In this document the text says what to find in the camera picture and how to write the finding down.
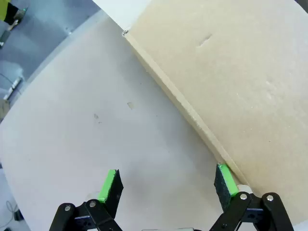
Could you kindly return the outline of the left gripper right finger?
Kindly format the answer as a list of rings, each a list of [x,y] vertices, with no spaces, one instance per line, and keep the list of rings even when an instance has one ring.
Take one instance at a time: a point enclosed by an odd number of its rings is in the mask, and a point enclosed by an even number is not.
[[[217,164],[214,186],[223,213],[212,231],[237,231],[251,223],[257,231],[292,231],[294,228],[280,196],[270,192],[257,197],[247,185],[236,185],[226,164]]]

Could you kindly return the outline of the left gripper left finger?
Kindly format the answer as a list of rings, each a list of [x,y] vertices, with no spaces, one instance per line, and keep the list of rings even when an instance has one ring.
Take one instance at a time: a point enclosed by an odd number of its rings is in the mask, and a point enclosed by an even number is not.
[[[120,231],[115,217],[122,191],[119,170],[109,170],[98,198],[84,201],[79,206],[72,203],[59,205],[49,230]]]

